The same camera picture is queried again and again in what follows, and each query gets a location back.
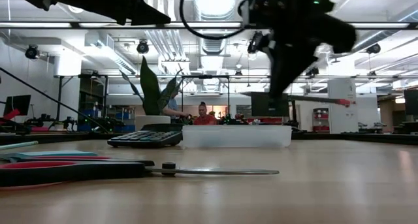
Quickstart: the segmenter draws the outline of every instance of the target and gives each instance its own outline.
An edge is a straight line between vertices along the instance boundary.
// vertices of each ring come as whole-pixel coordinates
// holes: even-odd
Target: red shirt
[[[215,125],[216,118],[211,115],[199,116],[193,122],[194,125]]]

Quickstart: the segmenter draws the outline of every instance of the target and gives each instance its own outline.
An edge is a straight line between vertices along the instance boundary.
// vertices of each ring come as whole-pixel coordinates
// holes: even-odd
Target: potted plant
[[[142,96],[137,87],[130,81],[128,76],[122,73],[122,78],[131,85],[131,88],[135,95],[138,95],[142,101],[142,107],[146,116],[135,116],[136,130],[140,130],[142,126],[153,123],[170,123],[169,116],[163,116],[162,112],[164,107],[167,106],[170,100],[170,96],[174,91],[178,91],[182,80],[177,83],[177,75],[182,70],[176,73],[176,76],[170,80],[165,88],[165,91],[161,92],[159,89],[157,75],[149,68],[146,58],[142,58],[140,69],[140,85],[144,96]]]

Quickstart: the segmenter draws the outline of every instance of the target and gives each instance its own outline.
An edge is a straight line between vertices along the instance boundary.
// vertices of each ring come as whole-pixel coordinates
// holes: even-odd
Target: shelving unit
[[[315,108],[312,112],[312,131],[316,133],[329,133],[329,109]]]

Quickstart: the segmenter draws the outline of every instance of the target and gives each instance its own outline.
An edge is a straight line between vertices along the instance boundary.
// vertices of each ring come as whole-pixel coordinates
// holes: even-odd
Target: computer monitor
[[[3,115],[6,116],[13,110],[19,110],[19,116],[27,116],[29,105],[31,104],[31,95],[21,95],[7,97]]]
[[[407,115],[418,115],[418,90],[405,90],[405,113]]]
[[[269,110],[269,100],[268,93],[251,93],[251,115],[256,117],[289,117],[287,94],[284,93],[281,99],[276,101],[276,110]]]

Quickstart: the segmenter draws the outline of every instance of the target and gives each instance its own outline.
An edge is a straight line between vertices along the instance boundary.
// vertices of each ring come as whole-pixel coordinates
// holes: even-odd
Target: security camera
[[[368,53],[368,54],[378,54],[378,53],[380,53],[380,50],[381,50],[381,48],[380,48],[379,44],[373,44],[366,49],[366,53]]]
[[[148,53],[148,51],[150,51],[150,48],[148,47],[147,42],[148,42],[147,40],[140,40],[139,41],[139,44],[137,46],[138,53],[146,54],[146,53]]]
[[[25,52],[25,57],[30,60],[36,60],[40,57],[40,52],[38,46],[35,44],[30,44]]]

